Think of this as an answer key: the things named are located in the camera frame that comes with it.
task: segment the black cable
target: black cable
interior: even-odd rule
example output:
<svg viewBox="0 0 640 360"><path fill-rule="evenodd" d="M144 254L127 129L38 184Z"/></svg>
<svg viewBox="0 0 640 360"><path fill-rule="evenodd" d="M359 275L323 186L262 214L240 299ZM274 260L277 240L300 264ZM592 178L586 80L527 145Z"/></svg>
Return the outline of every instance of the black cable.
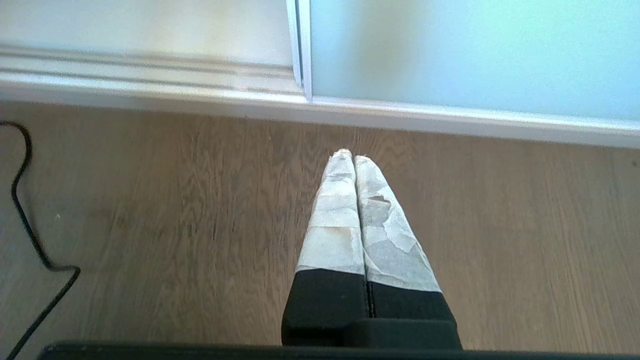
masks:
<svg viewBox="0 0 640 360"><path fill-rule="evenodd" d="M66 272L66 271L74 272L71 275L71 278L69 278L69 280L67 281L67 283L62 287L62 289L60 289L60 291L56 294L56 296L53 299L51 299L47 307L45 307L44 310L42 310L42 312L38 315L36 320L33 320L33 323L31 323L27 331L24 332L20 340L15 344L15 346L13 347L13 350L11 350L11 352L9 353L9 356L7 357L7 360L14 360L15 357L20 352L20 350L22 350L22 347L27 342L27 340L29 340L31 335L33 335L33 333L36 331L38 326L44 321L44 319L51 312L51 310L53 310L53 308L58 304L60 299L62 299L62 297L65 296L65 294L67 293L67 291L69 291L69 289L74 284L74 282L76 282L76 279L80 275L80 268L75 265L65 265L65 266L56 265L51 261L51 259L49 259L47 254L44 252L44 249L42 248L42 244L40 243L40 240L38 239L36 234L33 232L33 229L29 224L29 220L27 219L27 216L24 214L24 210L22 210L22 206L20 205L20 200L18 199L18 195L17 195L18 182L20 181L20 178L22 177L22 174L24 173L24 171L27 169L27 166L29 166L29 164L31 163L31 156L32 156L31 135L29 134L29 131L27 130L26 127L18 124L17 122L0 121L0 126L14 127L15 129L18 129L22 133L22 137L24 138L24 159L22 160L22 165L20 166L20 169L16 173L15 177L13 178L13 182L11 183L11 200L13 201L13 205L15 206L16 211L18 211L18 216L20 216L20 221L22 221L22 226L24 226L24 230L27 232L27 235L29 236L29 240L31 240L31 244L33 245L33 248L36 250L36 253L38 254L38 258L40 258L40 261L42 262L44 267L50 272Z"/></svg>

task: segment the wood grain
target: wood grain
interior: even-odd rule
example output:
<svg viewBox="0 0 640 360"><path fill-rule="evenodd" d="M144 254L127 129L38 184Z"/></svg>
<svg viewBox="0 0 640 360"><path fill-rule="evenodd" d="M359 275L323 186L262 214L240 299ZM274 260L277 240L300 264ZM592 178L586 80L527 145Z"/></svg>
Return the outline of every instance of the wood grain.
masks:
<svg viewBox="0 0 640 360"><path fill-rule="evenodd" d="M314 194L340 147L378 163L465 348L640 352L640 152L265 120L0 103L27 125L20 187L77 284L21 359L59 340L279 344ZM8 196L0 129L0 353L66 281Z"/></svg>

